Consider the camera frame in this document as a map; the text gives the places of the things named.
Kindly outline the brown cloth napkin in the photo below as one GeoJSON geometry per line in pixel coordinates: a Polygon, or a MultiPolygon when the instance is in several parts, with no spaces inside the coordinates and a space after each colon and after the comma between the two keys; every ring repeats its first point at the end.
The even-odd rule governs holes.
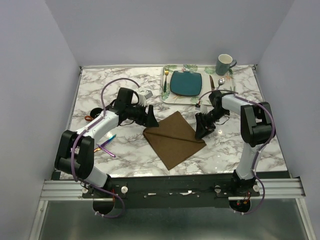
{"type": "Polygon", "coordinates": [[[146,128],[143,136],[168,170],[206,146],[204,140],[195,138],[195,130],[178,111],[158,124],[159,127],[146,128]]]}

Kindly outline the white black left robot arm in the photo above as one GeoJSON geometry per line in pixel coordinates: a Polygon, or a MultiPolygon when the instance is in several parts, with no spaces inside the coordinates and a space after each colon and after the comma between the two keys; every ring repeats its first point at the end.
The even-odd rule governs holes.
{"type": "Polygon", "coordinates": [[[101,113],[86,126],[66,130],[59,142],[54,167],[94,185],[93,191],[101,198],[111,191],[111,177],[94,166],[94,149],[98,142],[125,120],[153,128],[159,124],[154,115],[154,106],[141,104],[143,96],[129,88],[120,88],[115,100],[102,108],[101,113]]]}

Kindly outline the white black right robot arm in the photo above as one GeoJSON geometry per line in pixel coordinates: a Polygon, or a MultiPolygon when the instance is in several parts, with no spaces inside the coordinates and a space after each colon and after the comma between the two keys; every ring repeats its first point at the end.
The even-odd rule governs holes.
{"type": "Polygon", "coordinates": [[[195,115],[195,138],[201,140],[216,129],[215,123],[233,112],[240,116],[240,134],[244,141],[240,162],[235,170],[236,180],[230,191],[241,196],[248,190],[246,181],[256,178],[256,168],[266,145],[276,135],[276,127],[268,102],[253,102],[231,90],[211,90],[207,93],[213,109],[195,115]]]}

